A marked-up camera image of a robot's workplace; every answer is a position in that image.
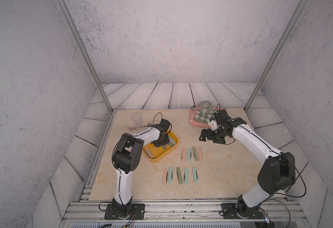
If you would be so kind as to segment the pink folding fruit knife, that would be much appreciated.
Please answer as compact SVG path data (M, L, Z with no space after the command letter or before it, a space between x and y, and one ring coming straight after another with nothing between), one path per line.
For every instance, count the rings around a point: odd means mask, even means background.
M186 149L182 149L182 154L181 154L181 161L185 162L186 161Z

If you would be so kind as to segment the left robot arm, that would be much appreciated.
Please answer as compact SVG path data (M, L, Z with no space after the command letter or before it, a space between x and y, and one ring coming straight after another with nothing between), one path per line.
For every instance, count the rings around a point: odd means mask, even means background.
M116 144L112 152L112 164L117 173L117 187L112 207L121 217L127 217L131 212L133 171L140 163L144 145L151 143L161 147L169 144L170 128L152 124L138 134L122 134Z

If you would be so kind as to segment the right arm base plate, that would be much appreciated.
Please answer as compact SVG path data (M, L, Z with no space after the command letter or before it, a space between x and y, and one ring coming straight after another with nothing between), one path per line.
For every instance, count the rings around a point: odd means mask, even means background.
M249 208L238 203L223 203L219 214L224 219L263 219L260 207Z

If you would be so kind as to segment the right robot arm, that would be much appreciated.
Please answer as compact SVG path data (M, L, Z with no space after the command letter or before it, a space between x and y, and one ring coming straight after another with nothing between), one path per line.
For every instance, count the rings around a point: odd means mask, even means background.
M228 119L217 125L215 129L203 129L199 140L226 144L225 138L237 139L245 145L262 164L257 176L258 183L247 193L237 199L236 213L247 219L259 206L276 194L296 182L295 157L291 153L283 153L268 144L250 128L240 117Z

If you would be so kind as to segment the teal folding fruit knife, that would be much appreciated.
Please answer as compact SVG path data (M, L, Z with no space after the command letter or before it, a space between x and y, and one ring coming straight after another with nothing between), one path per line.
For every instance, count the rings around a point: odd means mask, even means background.
M168 173L167 173L167 182L171 183L173 180L173 167L169 167Z

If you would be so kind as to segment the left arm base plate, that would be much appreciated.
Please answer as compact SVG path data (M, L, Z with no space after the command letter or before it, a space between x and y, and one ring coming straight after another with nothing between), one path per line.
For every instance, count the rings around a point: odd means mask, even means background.
M109 204L105 211L105 220L135 219L143 220L145 216L145 204L131 203L121 205L117 202Z

